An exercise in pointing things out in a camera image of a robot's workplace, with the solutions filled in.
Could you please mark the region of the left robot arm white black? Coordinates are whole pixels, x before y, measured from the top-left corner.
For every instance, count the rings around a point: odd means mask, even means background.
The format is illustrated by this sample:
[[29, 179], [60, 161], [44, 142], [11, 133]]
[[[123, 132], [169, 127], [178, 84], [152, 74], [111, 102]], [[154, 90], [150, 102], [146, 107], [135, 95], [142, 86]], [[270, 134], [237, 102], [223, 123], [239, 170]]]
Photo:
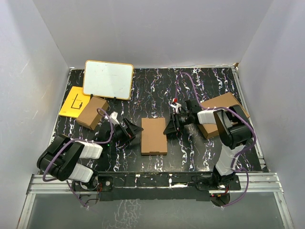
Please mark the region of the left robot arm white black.
[[111, 143], [125, 145], [131, 142], [137, 134], [143, 131], [139, 127], [123, 118], [124, 126], [113, 118], [102, 125], [94, 140], [76, 140], [66, 135], [56, 136], [37, 160], [37, 168], [52, 176], [46, 181], [72, 180], [85, 190], [96, 190], [98, 186], [97, 172], [92, 168], [80, 164], [80, 159], [99, 159], [103, 150]]

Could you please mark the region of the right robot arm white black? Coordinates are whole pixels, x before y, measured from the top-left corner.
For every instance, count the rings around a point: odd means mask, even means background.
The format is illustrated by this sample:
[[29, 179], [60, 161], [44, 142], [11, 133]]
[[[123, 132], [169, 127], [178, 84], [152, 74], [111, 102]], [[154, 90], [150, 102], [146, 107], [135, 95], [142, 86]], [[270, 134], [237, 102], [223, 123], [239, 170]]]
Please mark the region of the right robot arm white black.
[[237, 172], [236, 163], [240, 152], [254, 138], [254, 130], [241, 106], [203, 109], [192, 100], [186, 101], [186, 109], [178, 108], [175, 103], [171, 106], [175, 107], [176, 111], [171, 113], [169, 123], [163, 132], [164, 135], [178, 133], [184, 129], [184, 126], [190, 124], [214, 124], [221, 139], [221, 153], [211, 177], [195, 176], [192, 179], [193, 185], [198, 189], [202, 187], [229, 188]]

